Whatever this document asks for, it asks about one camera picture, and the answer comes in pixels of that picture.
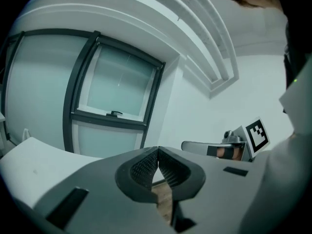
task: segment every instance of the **window frame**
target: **window frame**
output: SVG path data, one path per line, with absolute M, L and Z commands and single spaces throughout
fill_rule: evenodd
M 72 72 L 69 77 L 67 84 L 64 106 L 63 106 L 63 141 L 65 150 L 71 153 L 74 153 L 74 144 L 73 144 L 73 132 L 72 132 L 72 121 L 80 121 L 91 123 L 94 125 L 115 127 L 115 128 L 124 128 L 130 130 L 142 130 L 143 137 L 141 141 L 140 148 L 144 147 L 145 139 L 147 136 L 149 124 L 151 121 L 155 100 L 157 97 L 158 89 L 160 86 L 161 77 L 164 71 L 165 64 L 160 60 L 152 57 L 151 55 L 127 44 L 122 41 L 101 35 L 99 31 L 88 32 L 81 30 L 73 29 L 38 29 L 31 31 L 22 31 L 19 34 L 13 35 L 7 38 L 7 43 L 13 42 L 14 47 L 7 66 L 4 69 L 3 77 L 3 86 L 2 86 L 2 96 L 1 96 L 1 112 L 5 116 L 6 111 L 6 94 L 7 94 L 7 84 L 10 74 L 10 69 L 14 62 L 14 57 L 18 50 L 19 45 L 22 42 L 23 37 L 26 36 L 38 36 L 38 35 L 66 35 L 66 36 L 75 36 L 87 38 L 87 42 L 83 46 L 81 52 L 79 53 Z M 88 71 L 90 62 L 94 56 L 99 45 L 110 46 L 116 49 L 119 49 L 123 52 L 136 56 L 147 63 L 154 66 L 156 72 L 149 94 L 144 119 L 142 121 L 135 121 L 124 118 L 107 117 L 105 115 L 94 114 L 86 111 L 81 111 L 78 109 L 80 94 L 82 90 L 82 85 Z M 6 48 L 2 50 L 2 57 L 6 57 Z M 7 139 L 11 142 L 13 141 L 10 137 L 10 134 L 7 132 L 6 122 L 4 122 L 4 129 L 6 132 Z

